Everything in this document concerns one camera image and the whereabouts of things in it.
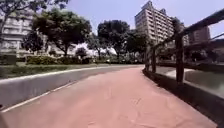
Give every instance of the walkway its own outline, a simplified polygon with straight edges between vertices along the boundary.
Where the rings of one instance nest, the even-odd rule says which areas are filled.
[[[92,76],[5,112],[7,128],[215,128],[141,69]]]

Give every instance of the road marking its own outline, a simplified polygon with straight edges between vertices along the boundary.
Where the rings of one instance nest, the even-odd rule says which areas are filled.
[[[31,99],[29,99],[29,100],[26,100],[26,101],[23,101],[23,102],[21,102],[21,103],[18,103],[18,104],[16,104],[16,105],[12,106],[12,107],[6,108],[6,109],[2,110],[1,112],[2,112],[2,113],[6,113],[6,112],[11,111],[11,110],[13,110],[13,109],[16,109],[16,108],[18,108],[18,107],[20,107],[20,106],[23,106],[23,105],[25,105],[25,104],[28,104],[28,103],[30,103],[30,102],[32,102],[32,101],[35,101],[35,100],[37,100],[37,99],[40,99],[41,97],[44,97],[44,96],[46,96],[46,95],[48,95],[48,94],[50,94],[50,93],[52,93],[52,92],[59,91],[59,90],[61,90],[61,89],[63,89],[63,88],[68,88],[69,86],[71,86],[71,85],[74,84],[74,83],[75,83],[75,81],[74,81],[74,82],[71,82],[71,83],[69,83],[69,84],[66,84],[66,85],[64,85],[64,86],[61,86],[61,87],[59,87],[59,88],[56,88],[56,89],[54,89],[54,90],[50,90],[50,91],[48,91],[48,92],[45,92],[44,94],[41,94],[41,95],[36,96],[36,97],[34,97],[34,98],[31,98]]]

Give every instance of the fence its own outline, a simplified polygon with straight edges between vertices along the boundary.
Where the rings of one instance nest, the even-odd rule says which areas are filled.
[[[216,24],[220,21],[224,20],[224,9],[212,14],[211,16],[191,25],[188,28],[185,28],[184,30],[181,31],[181,25],[180,25],[180,21],[178,19],[173,19],[173,26],[174,26],[174,35],[171,36],[170,38],[167,38],[166,40],[164,40],[163,42],[151,47],[151,48],[147,48],[146,51],[146,70],[149,70],[149,65],[150,65],[150,60],[151,60],[151,68],[152,68],[152,73],[156,73],[156,57],[160,56],[160,55],[168,55],[168,54],[175,54],[176,56],[176,63],[175,63],[175,67],[176,67],[176,81],[178,83],[183,83],[183,79],[184,79],[184,68],[186,68],[186,65],[190,65],[187,62],[184,62],[184,51],[186,50],[206,50],[206,49],[215,49],[215,48],[221,48],[224,47],[224,39],[217,39],[218,37],[224,35],[221,34],[213,39],[211,39],[208,42],[202,42],[202,43],[198,43],[198,44],[193,44],[193,45],[187,45],[184,46],[183,45],[183,40],[182,38],[185,35],[188,35],[196,30],[200,30],[204,27],[210,26],[212,24]],[[175,42],[175,48],[170,48],[165,50],[162,53],[158,53],[158,49],[161,46],[164,46],[165,44],[168,44],[170,42]]]

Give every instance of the metal railing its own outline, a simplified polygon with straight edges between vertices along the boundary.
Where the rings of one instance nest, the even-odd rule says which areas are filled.
[[[217,39],[221,36],[224,35],[220,34],[214,38],[212,38],[208,42],[202,42],[199,44],[192,44],[192,45],[187,45],[184,46],[183,44],[183,37],[185,35],[188,35],[190,33],[193,33],[194,31],[200,30],[204,27],[210,26],[212,24],[216,24],[220,21],[224,20],[224,9],[208,16],[207,18],[185,28],[184,30],[181,31],[181,24],[178,19],[173,19],[173,26],[174,26],[174,35],[165,39],[163,42],[155,45],[155,46],[148,46],[147,51],[146,51],[146,70],[149,70],[149,65],[151,62],[151,68],[152,68],[152,73],[156,73],[156,57],[160,55],[168,55],[168,54],[175,54],[176,55],[176,81],[178,83],[183,83],[184,79],[184,68],[185,68],[185,63],[184,63],[184,51],[186,50],[206,50],[206,49],[215,49],[215,48],[220,48],[224,47],[224,39]],[[157,50],[161,47],[164,46],[165,44],[175,42],[175,48],[170,48],[165,50],[162,53],[157,54]]]

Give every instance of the white building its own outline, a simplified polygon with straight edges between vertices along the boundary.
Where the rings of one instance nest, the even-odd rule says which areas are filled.
[[[173,18],[166,14],[165,9],[157,10],[152,2],[148,1],[135,16],[135,25],[137,30],[147,34],[155,44],[158,44],[174,34],[172,20]]]
[[[31,31],[30,23],[33,13],[30,11],[22,12],[22,17],[16,19],[16,15],[12,14],[6,21],[3,28],[3,42],[1,51],[3,53],[13,52],[18,57],[30,55],[31,53],[21,48],[22,39],[29,31]]]
[[[0,44],[0,52],[2,53],[15,53],[17,57],[32,56],[33,53],[26,51],[21,47],[23,37],[26,36],[31,29],[31,22],[33,19],[32,11],[23,11],[20,19],[16,18],[15,14],[12,14],[6,21],[3,28],[3,43]],[[48,52],[54,50],[59,56],[63,56],[63,52],[54,45],[49,46],[47,50],[38,51],[35,55],[48,56]],[[68,50],[68,55],[74,55],[74,49]]]

